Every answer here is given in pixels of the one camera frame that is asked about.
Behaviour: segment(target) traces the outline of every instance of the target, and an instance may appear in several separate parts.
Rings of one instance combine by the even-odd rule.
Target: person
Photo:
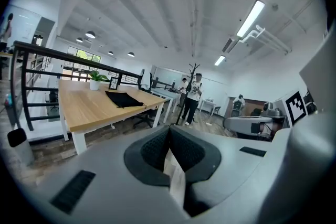
[[[181,92],[180,104],[179,104],[180,107],[183,106],[184,99],[185,99],[185,96],[186,96],[186,94],[187,94],[186,89],[187,89],[187,87],[188,87],[188,84],[189,84],[189,83],[187,82],[187,79],[184,78],[184,79],[182,80],[181,85],[180,85],[180,92]]]
[[[198,106],[198,102],[201,98],[201,95],[202,95],[201,79],[202,79],[202,74],[197,73],[196,80],[191,83],[190,92],[187,95],[187,99],[185,100],[185,108],[184,108],[182,119],[185,119],[189,111],[189,115],[188,115],[187,121],[185,122],[185,125],[191,124],[194,118],[196,108]]]
[[[235,108],[235,106],[237,105],[236,102],[241,103],[241,106],[239,107],[239,116],[241,116],[241,112],[245,106],[245,100],[243,99],[242,94],[240,94],[238,98],[235,98],[235,100],[233,100],[233,108]]]
[[[13,13],[11,13],[8,16],[6,28],[4,29],[4,32],[0,35],[0,38],[1,38],[0,52],[6,50],[8,39],[12,36],[12,26],[10,25],[12,19],[13,19]],[[3,65],[2,61],[3,60],[0,57],[0,80],[2,80],[2,65]]]

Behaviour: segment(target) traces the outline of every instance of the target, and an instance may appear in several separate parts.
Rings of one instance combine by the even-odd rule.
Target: white ceiling
[[[322,0],[261,0],[266,7],[251,29],[259,24],[285,44],[304,34],[325,16]],[[93,48],[117,58],[129,51],[137,60],[165,55],[185,56],[213,67],[231,36],[235,36],[255,0],[61,0],[59,35],[75,41],[93,30]],[[279,9],[272,10],[272,4]],[[218,69],[234,69],[271,50],[261,44],[244,47],[241,55],[227,55]]]

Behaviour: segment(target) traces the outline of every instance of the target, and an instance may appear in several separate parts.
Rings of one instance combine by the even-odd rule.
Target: white pot
[[[100,84],[100,81],[90,79],[90,89],[91,90],[97,91],[99,89],[99,84]]]

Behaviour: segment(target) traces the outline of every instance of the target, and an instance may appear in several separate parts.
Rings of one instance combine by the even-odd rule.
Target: window
[[[76,49],[74,47],[68,48],[68,54],[75,55],[77,57],[90,60],[93,62],[100,62],[101,57],[98,55],[91,54],[87,51]],[[75,80],[75,81],[87,81],[90,78],[89,73],[93,70],[97,70],[95,67],[89,67],[86,65],[81,65],[79,63],[73,63],[69,61],[64,62],[64,68],[63,68],[63,74],[71,74],[73,76],[83,77],[81,79],[79,78],[67,78],[62,77],[62,79],[65,80]]]

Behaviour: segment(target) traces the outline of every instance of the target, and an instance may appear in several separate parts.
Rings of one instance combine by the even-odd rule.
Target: ceiling light
[[[95,32],[93,31],[88,31],[85,35],[89,38],[96,38]]]
[[[237,36],[242,37],[247,32],[247,30],[250,28],[250,26],[253,24],[253,22],[256,20],[262,9],[264,8],[265,4],[259,0],[257,0],[250,12],[250,14],[247,16],[245,22],[243,23],[242,27],[237,33]]]
[[[215,62],[215,66],[218,66],[223,60],[225,59],[225,56],[221,55],[217,62]]]

